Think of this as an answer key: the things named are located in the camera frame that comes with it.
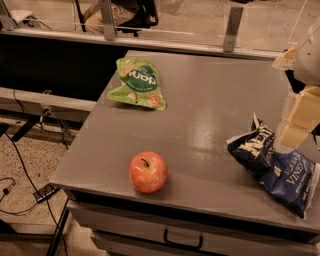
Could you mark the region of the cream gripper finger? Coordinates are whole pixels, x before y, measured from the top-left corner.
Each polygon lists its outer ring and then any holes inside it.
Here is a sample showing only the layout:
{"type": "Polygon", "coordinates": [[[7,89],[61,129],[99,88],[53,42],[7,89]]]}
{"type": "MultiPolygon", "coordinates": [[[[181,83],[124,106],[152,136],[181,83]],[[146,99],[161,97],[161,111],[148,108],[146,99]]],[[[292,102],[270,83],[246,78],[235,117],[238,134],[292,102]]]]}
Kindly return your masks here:
{"type": "Polygon", "coordinates": [[[284,53],[280,54],[272,63],[272,67],[278,70],[292,70],[296,52],[296,45],[289,47],[284,53]]]}
{"type": "Polygon", "coordinates": [[[278,142],[298,148],[320,124],[320,87],[307,85],[298,94],[290,92],[278,126],[278,142]]]}

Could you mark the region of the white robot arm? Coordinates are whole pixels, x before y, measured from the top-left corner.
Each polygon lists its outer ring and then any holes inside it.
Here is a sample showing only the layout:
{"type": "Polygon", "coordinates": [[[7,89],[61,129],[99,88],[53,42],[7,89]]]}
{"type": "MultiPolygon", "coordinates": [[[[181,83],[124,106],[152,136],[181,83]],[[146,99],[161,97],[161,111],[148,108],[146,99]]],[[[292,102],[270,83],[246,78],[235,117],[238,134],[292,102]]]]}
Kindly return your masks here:
{"type": "Polygon", "coordinates": [[[320,17],[296,45],[275,59],[272,67],[292,71],[293,78],[305,84],[300,92],[288,94],[276,130],[275,148],[290,152],[320,124],[320,17]]]}

